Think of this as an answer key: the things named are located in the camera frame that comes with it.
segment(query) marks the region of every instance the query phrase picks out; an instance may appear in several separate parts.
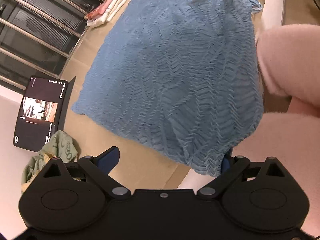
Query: triangular cutout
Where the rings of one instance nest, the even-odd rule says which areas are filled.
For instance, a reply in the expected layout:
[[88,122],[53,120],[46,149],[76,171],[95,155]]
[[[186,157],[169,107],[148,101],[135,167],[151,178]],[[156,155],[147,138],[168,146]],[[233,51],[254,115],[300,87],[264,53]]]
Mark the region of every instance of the triangular cutout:
[[43,177],[50,178],[50,177],[58,177],[58,176],[61,176],[61,172],[59,170],[58,165],[53,163],[51,164],[50,168],[47,170],[47,172]]
[[276,163],[272,163],[267,171],[268,176],[284,177],[284,174]]

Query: white wall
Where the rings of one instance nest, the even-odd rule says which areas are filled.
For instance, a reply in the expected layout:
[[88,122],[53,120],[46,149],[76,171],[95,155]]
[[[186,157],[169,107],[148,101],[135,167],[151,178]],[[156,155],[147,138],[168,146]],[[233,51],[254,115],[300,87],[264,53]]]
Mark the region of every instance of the white wall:
[[19,214],[21,174],[35,153],[13,146],[13,134],[22,95],[0,86],[0,232],[7,239],[26,226]]

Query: green cloth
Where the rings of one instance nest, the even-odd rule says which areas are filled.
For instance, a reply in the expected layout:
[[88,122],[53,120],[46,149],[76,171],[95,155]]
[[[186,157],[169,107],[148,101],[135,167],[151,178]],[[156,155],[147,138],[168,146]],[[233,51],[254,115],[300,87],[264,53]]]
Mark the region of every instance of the green cloth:
[[77,160],[78,151],[73,145],[72,137],[63,131],[57,131],[46,143],[38,155],[31,157],[22,173],[22,184],[31,180],[34,174],[46,165],[52,157],[60,157],[64,163]]

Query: textured blue fabric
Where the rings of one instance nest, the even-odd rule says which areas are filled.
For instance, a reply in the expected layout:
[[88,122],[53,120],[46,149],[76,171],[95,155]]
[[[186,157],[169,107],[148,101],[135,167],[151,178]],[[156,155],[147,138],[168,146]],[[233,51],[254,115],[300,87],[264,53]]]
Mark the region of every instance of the textured blue fabric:
[[263,112],[251,10],[249,0],[132,0],[72,110],[218,176]]

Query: silver bolt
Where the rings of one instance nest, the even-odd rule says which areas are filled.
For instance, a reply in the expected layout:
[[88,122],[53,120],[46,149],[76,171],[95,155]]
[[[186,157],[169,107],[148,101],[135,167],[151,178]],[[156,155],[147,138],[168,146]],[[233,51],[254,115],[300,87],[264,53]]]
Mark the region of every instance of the silver bolt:
[[128,189],[125,187],[115,187],[112,189],[112,193],[115,195],[124,195],[128,192]]
[[200,193],[202,195],[210,196],[210,195],[213,195],[214,193],[216,193],[216,190],[212,187],[203,187],[200,189]]
[[168,194],[168,193],[161,193],[161,194],[160,194],[160,197],[166,198],[166,197],[169,197],[169,194]]

